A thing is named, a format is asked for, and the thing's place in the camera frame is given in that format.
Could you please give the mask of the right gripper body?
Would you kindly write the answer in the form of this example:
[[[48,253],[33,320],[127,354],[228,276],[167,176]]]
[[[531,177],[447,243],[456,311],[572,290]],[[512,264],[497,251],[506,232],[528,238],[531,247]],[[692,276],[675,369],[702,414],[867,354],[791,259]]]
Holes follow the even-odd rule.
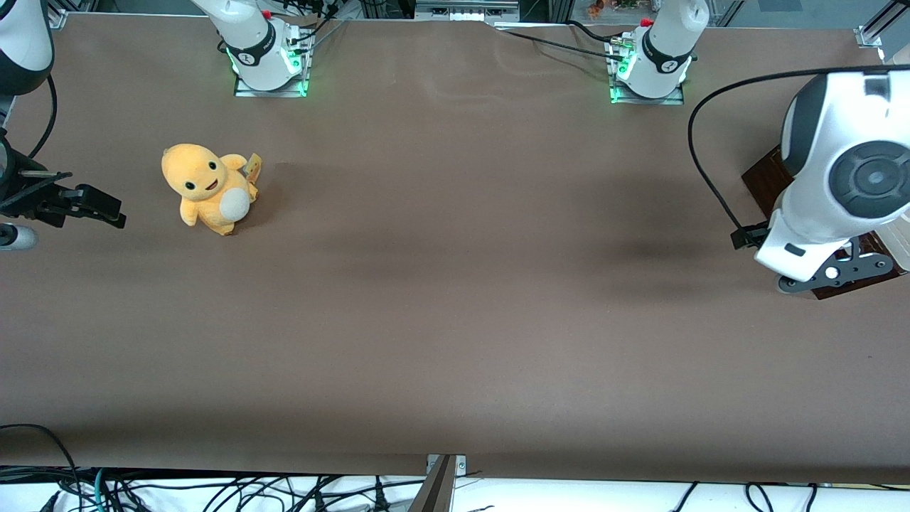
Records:
[[[64,188],[61,179],[71,172],[49,171],[44,165],[15,150],[1,135],[2,178],[1,213],[7,218],[24,217],[40,223],[64,223],[64,213],[51,213]]]

